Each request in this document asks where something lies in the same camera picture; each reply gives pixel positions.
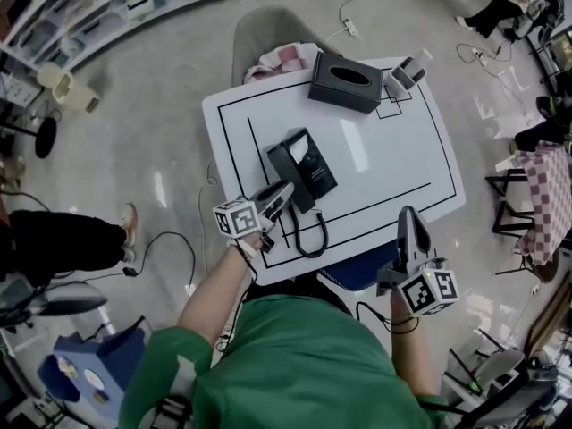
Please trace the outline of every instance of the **white tabletop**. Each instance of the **white tabletop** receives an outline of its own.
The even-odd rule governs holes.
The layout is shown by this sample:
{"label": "white tabletop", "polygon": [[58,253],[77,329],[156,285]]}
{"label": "white tabletop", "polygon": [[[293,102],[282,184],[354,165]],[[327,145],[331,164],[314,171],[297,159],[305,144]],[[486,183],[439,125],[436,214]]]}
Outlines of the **white tabletop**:
{"label": "white tabletop", "polygon": [[[384,69],[401,59],[364,61]],[[251,196],[278,175],[265,148],[306,127],[338,187],[316,201],[330,234],[317,259],[296,250],[288,212],[274,228],[273,251],[253,265],[266,285],[353,257],[394,240],[400,209],[433,221],[465,203],[449,135],[423,80],[399,101],[384,88],[382,104],[362,114],[307,98],[311,71],[296,71],[226,90],[203,101],[206,127],[227,199]],[[299,214],[302,247],[320,248],[315,212]]]}

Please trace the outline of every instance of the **black box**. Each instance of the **black box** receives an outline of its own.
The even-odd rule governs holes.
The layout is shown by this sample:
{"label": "black box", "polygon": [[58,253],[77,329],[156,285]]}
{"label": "black box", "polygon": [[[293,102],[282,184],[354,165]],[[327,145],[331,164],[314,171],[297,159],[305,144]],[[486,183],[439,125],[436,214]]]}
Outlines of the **black box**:
{"label": "black box", "polygon": [[318,53],[307,97],[370,114],[382,102],[382,71],[337,55]]}
{"label": "black box", "polygon": [[[295,158],[292,152],[299,154]],[[266,153],[280,178],[294,183],[292,201],[302,214],[338,185],[307,129],[298,130]]]}

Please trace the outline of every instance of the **gray concrete floor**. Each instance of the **gray concrete floor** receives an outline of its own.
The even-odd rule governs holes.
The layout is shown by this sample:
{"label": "gray concrete floor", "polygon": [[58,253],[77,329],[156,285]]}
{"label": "gray concrete floor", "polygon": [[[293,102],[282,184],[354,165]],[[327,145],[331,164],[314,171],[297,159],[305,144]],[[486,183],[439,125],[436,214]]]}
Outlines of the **gray concrete floor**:
{"label": "gray concrete floor", "polygon": [[[41,198],[56,211],[93,215],[118,221],[125,202],[134,202],[141,230],[137,251],[141,265],[144,247],[161,231],[179,231],[197,254],[193,284],[203,277],[201,231],[197,193],[204,182],[211,147],[201,101],[231,86],[232,37],[242,15],[264,4],[284,4],[299,14],[323,37],[341,28],[338,8],[346,0],[211,0],[146,26],[87,62],[78,78],[92,85],[102,101],[92,114],[63,110],[54,152],[46,160],[30,153],[31,141],[21,139],[28,169],[22,189]],[[489,62],[492,74],[522,101],[507,91],[498,78],[475,62],[464,64],[456,45],[468,43],[494,52],[500,33],[483,40],[454,21],[450,0],[356,0],[344,8],[355,23],[360,40],[342,33],[330,41],[351,59],[410,55],[421,47],[433,55],[428,84],[440,108],[457,155],[467,203],[431,224],[440,252],[449,257],[458,277],[462,300],[445,312],[424,320],[437,374],[447,364],[448,348],[459,346],[482,327],[506,341],[525,307],[530,288],[538,281],[530,273],[497,277],[494,272],[513,268],[514,240],[491,232],[498,200],[484,176],[509,157],[508,142],[516,132],[538,122],[534,99],[544,94],[540,73],[527,54],[525,42],[512,47],[511,60]],[[470,58],[470,49],[461,47]],[[508,58],[509,46],[500,58]],[[215,164],[213,175],[216,176]],[[162,204],[157,190],[164,190]],[[515,194],[516,206],[527,201],[526,190]],[[202,207],[206,218],[207,260],[213,265],[223,249],[210,208],[223,201],[220,186],[205,187]],[[12,207],[36,207],[26,199]],[[81,240],[78,231],[77,240]],[[93,282],[108,297],[107,310],[117,329],[144,315],[154,329],[172,325],[180,313],[189,284],[192,259],[176,237],[167,237],[151,250],[145,271],[136,279],[114,277]],[[76,273],[86,278],[104,273]],[[514,342],[542,309],[556,282],[543,285],[527,304]],[[376,299],[374,290],[347,293],[335,289],[353,308],[357,299],[368,300],[389,314],[389,302]],[[384,346],[390,338],[383,327],[366,316],[366,325]],[[64,325],[85,335],[99,324],[97,312],[69,320],[44,320],[52,338],[24,350],[19,361],[33,383],[38,361],[53,346]],[[94,419],[97,427],[114,427]]]}

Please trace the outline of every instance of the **gray chair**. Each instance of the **gray chair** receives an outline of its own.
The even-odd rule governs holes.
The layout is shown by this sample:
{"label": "gray chair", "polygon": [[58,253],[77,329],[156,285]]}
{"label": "gray chair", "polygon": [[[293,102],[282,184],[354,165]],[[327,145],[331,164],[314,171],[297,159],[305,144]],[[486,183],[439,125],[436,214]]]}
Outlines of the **gray chair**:
{"label": "gray chair", "polygon": [[262,6],[245,14],[234,31],[232,86],[242,84],[247,70],[258,63],[261,55],[297,41],[316,43],[326,53],[341,55],[284,6]]}

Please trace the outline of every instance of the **red and white checkered cloth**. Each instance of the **red and white checkered cloth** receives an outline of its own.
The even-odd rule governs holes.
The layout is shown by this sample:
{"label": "red and white checkered cloth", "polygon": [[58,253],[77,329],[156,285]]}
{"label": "red and white checkered cloth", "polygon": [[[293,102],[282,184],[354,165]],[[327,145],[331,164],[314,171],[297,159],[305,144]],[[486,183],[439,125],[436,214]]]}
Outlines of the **red and white checkered cloth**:
{"label": "red and white checkered cloth", "polygon": [[563,146],[548,141],[540,141],[533,153],[517,151],[515,157],[525,170],[534,206],[534,229],[516,248],[544,265],[572,228],[568,157]]}
{"label": "red and white checkered cloth", "polygon": [[315,43],[290,43],[277,47],[258,59],[244,76],[244,84],[264,80],[283,73],[314,68],[315,57],[322,51]]}

